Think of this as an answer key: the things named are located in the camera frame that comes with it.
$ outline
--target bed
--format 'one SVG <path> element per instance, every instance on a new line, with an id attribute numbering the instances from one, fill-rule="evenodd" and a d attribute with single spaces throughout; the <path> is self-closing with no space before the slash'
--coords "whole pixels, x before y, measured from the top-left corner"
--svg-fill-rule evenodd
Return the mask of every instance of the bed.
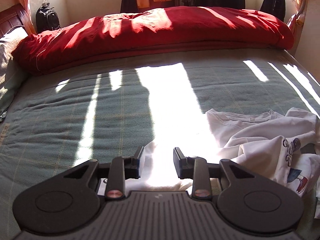
<path id="1" fill-rule="evenodd" d="M 0 13 L 2 35 L 14 25 L 35 33 L 21 5 Z M 297 66 L 300 76 L 287 65 Z M 158 53 L 31 76 L 0 124 L 0 239 L 19 232 L 11 210 L 15 197 L 68 168 L 91 158 L 103 163 L 133 155 L 154 139 L 178 140 L 190 116 L 201 117 L 211 108 L 285 114 L 294 106 L 320 113 L 315 93 L 319 84 L 279 49 Z M 298 233 L 316 240 L 315 190 L 303 200 Z"/>

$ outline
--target headboard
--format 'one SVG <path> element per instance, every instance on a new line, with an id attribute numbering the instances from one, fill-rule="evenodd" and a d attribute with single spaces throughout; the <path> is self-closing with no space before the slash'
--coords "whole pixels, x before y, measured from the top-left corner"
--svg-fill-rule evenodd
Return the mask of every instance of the headboard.
<path id="1" fill-rule="evenodd" d="M 27 34 L 36 34 L 29 16 L 21 4 L 16 4 L 0 12 L 0 37 L 17 25 L 23 25 Z"/>

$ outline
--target red blanket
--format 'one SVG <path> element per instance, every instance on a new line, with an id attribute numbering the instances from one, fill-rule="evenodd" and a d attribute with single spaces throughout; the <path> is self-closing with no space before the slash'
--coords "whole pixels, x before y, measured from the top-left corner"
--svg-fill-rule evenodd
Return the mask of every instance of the red blanket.
<path id="1" fill-rule="evenodd" d="M 94 17 L 30 35 L 12 53 L 33 75 L 110 58 L 196 49 L 290 49 L 290 29 L 276 17 L 220 7 L 158 8 Z"/>

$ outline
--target backpack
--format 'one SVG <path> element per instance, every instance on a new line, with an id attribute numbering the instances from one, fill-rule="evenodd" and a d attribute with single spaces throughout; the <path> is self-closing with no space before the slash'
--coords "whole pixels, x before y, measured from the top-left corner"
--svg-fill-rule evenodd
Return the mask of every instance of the backpack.
<path id="1" fill-rule="evenodd" d="M 59 18 L 55 10 L 41 6 L 36 13 L 38 33 L 60 29 Z"/>

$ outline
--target triangular cutout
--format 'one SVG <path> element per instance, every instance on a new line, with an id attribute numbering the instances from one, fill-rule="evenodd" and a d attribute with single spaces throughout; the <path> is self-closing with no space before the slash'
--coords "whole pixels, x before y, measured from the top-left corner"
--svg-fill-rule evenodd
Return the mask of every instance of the triangular cutout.
<path id="1" fill-rule="evenodd" d="M 82 166 L 81 168 L 75 170 L 74 172 L 64 176 L 64 178 L 70 178 L 70 179 L 81 179 L 82 176 L 85 174 L 85 172 L 88 169 L 88 165 Z"/>
<path id="2" fill-rule="evenodd" d="M 249 174 L 246 171 L 241 170 L 237 166 L 230 165 L 230 169 L 237 179 L 254 178 L 254 176 L 252 174 Z"/>

